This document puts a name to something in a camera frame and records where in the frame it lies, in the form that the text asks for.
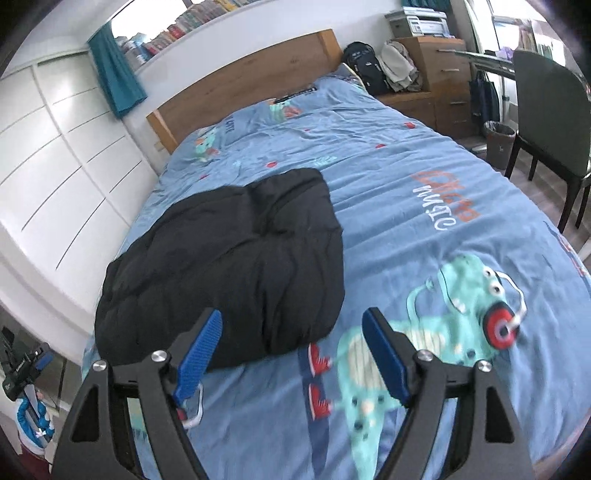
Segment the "red sneaker print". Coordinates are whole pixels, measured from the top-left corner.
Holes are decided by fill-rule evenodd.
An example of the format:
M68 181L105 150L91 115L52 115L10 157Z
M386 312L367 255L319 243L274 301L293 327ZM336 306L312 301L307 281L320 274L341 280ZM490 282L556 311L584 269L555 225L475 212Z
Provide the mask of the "red sneaker print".
M320 389L316 385L310 384L308 387L308 399L312 420L325 419L332 412L332 402L320 399Z
M316 377L330 370L332 361L327 356L320 356L320 348L315 343L308 345L308 361L312 376Z
M301 114L301 110L295 106L285 106L283 107L283 115L285 118L293 118Z
M187 412L185 412L182 408L177 408L177 415L180 421L187 420Z

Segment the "teal curtain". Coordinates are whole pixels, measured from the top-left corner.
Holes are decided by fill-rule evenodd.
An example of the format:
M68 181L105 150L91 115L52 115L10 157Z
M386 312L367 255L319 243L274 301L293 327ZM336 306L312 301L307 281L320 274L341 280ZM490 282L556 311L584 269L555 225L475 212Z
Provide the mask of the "teal curtain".
M432 8L440 12L449 10L449 0L402 0L404 7Z
M111 110L117 118L124 117L147 95L131 70L123 52L115 42L111 22L88 41L99 73L99 83Z

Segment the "black backpack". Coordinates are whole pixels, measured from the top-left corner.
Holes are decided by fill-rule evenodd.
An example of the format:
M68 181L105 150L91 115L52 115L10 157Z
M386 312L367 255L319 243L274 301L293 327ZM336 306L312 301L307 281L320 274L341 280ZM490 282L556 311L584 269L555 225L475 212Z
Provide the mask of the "black backpack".
M383 95L390 91L386 75L379 66L371 45L354 41L343 52L342 62L359 75L370 95Z

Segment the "white wardrobe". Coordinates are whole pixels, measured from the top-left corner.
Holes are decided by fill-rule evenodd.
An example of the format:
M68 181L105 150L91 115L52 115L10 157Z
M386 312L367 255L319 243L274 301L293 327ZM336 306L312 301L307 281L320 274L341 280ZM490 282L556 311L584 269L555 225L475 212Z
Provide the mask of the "white wardrobe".
M0 80L0 302L72 361L106 267L156 181L88 54Z

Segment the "clothes pile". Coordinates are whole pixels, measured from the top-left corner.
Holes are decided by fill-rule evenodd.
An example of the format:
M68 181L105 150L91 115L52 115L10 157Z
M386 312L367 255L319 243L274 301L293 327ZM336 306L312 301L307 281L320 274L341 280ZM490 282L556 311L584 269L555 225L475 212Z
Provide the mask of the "clothes pile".
M108 267L95 320L111 365L167 349L222 312L209 369L320 340L345 296L342 229L319 171L290 170L173 204Z
M378 55L378 61L394 92L419 92L423 88L423 76L401 43L387 41Z

